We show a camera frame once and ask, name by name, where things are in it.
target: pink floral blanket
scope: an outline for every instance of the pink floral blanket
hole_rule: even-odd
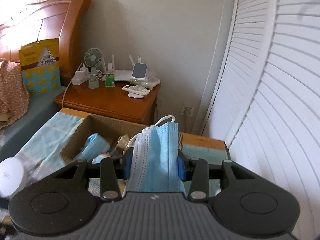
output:
[[[28,110],[29,94],[22,83],[21,66],[0,58],[0,129]]]

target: air conditioner remote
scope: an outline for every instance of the air conditioner remote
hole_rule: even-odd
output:
[[[148,89],[146,89],[144,87],[141,87],[141,86],[136,86],[136,87],[124,86],[122,88],[122,90],[131,92],[131,93],[134,93],[134,94],[137,94],[137,95],[141,95],[141,96],[146,96],[147,94],[150,93],[150,90],[148,90]]]

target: blue bed sheet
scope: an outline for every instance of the blue bed sheet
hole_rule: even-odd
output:
[[[54,98],[61,92],[63,89],[30,97],[26,114],[14,124],[0,130],[0,162],[15,156],[36,131],[57,112]]]

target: mask ear loop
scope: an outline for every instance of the mask ear loop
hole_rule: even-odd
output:
[[[176,120],[173,115],[167,115],[167,116],[164,116],[164,117],[160,118],[160,120],[159,120],[158,122],[156,122],[155,126],[157,126],[159,123],[161,123],[161,122],[163,122],[164,120],[167,120],[167,119],[169,119],[169,118],[172,118],[172,120],[171,120],[170,122],[174,122],[174,121]],[[138,137],[138,135],[143,134],[143,132],[146,132],[146,131],[148,131],[149,129],[150,129],[150,127],[146,127],[145,129],[142,130],[141,133],[138,133],[138,134],[136,134],[135,136],[133,136],[133,137],[130,139],[129,143],[128,143],[128,147],[129,147],[129,148],[133,147],[133,146],[134,146],[134,143],[135,143],[135,141],[136,141],[136,138]]]

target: wooden nightstand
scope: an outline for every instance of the wooden nightstand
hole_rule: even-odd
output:
[[[122,90],[129,82],[116,82],[114,88],[106,88],[103,81],[96,89],[89,89],[88,82],[81,85],[71,85],[64,98],[64,107],[100,114],[129,122],[145,125],[153,124],[156,107],[156,97],[161,84],[143,99],[129,98],[128,92]],[[55,98],[55,103],[61,108],[63,93]]]

